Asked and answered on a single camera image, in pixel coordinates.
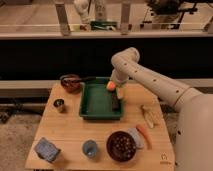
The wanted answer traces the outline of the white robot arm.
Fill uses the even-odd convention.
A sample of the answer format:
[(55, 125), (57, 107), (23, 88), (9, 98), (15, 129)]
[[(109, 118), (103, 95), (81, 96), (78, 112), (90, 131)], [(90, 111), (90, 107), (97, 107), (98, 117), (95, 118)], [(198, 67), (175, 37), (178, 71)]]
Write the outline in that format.
[(179, 113), (175, 171), (213, 171), (213, 94), (143, 67), (139, 59), (134, 47), (114, 54), (111, 80), (120, 86), (132, 78)]

